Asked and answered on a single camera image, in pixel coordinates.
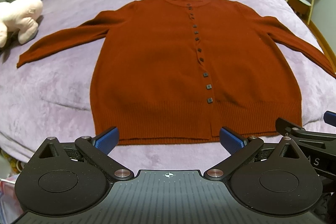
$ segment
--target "ribbed hem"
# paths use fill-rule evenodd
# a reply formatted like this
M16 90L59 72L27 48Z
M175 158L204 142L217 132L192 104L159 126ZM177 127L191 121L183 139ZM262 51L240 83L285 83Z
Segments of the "ribbed hem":
M96 134L117 126L120 145L217 142L222 126L244 137L277 135L278 117L302 125L301 101L214 102L212 111L209 107L201 102L136 103L105 111L91 106Z

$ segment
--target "gray ridged plate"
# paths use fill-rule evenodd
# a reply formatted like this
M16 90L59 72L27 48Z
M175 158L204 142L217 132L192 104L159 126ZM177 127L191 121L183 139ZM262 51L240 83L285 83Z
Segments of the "gray ridged plate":
M133 180L116 182L97 206L67 217L31 212L26 224L321 224L312 213L277 218L240 205L226 186L202 178L198 171L141 170Z

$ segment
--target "rust-colored sweater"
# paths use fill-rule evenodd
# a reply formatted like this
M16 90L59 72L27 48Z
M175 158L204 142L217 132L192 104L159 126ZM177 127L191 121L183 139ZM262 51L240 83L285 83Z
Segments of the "rust-colored sweater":
M300 89L275 42L335 77L276 18L228 0L134 1L43 37L17 67L103 37L91 109L96 133L117 126L120 144L218 141L222 126L270 135L278 117L301 125Z

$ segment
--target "blue textured pad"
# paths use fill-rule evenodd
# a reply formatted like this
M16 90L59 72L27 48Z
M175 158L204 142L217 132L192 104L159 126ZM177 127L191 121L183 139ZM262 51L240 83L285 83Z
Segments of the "blue textured pad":
M229 131L221 128L219 131L220 144L232 155L244 147L244 142L232 135Z
M323 120L325 123L336 127L336 113L331 111L326 111L323 116Z
M104 136L96 140L94 146L98 148L101 152L108 155L113 148L119 142L119 130L118 128L112 129L110 132L107 132Z

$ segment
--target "neckline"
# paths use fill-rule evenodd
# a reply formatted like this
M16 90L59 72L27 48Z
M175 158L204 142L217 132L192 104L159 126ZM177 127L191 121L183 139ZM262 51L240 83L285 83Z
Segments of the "neckline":
M165 1L180 7L199 7L208 4L212 0L165 0Z

